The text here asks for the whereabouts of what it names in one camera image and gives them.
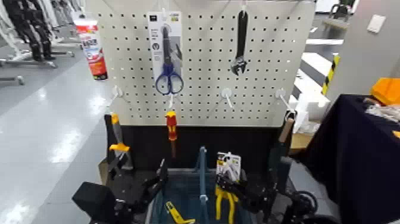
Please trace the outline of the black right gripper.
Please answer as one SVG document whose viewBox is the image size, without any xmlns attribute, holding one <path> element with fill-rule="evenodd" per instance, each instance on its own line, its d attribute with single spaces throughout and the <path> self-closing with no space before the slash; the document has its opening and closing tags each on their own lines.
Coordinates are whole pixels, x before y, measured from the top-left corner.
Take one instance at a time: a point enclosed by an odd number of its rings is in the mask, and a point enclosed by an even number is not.
<svg viewBox="0 0 400 224">
<path fill-rule="evenodd" d="M 229 206 L 241 204 L 251 213 L 263 212 L 265 217 L 271 215 L 271 210 L 277 197 L 277 189 L 273 186 L 250 185 L 248 181 L 232 181 L 227 176 L 217 175 L 216 184 L 222 188 L 222 198 Z"/>
</svg>

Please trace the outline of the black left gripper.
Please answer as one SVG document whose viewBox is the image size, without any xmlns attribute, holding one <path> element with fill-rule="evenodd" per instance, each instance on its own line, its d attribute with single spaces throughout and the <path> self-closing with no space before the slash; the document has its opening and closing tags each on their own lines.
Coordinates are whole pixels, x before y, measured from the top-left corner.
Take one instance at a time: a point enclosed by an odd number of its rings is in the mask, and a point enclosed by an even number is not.
<svg viewBox="0 0 400 224">
<path fill-rule="evenodd" d="M 124 171 L 132 170 L 132 162 L 128 153 L 117 155 L 108 165 L 108 179 L 114 180 L 122 176 Z M 135 219 L 138 214 L 144 214 L 153 202 L 158 192 L 168 181 L 168 168 L 165 159 L 161 160 L 156 177 L 152 179 L 128 179 L 121 182 L 121 190 L 116 196 L 115 215 L 116 223 L 138 223 Z"/>
</svg>

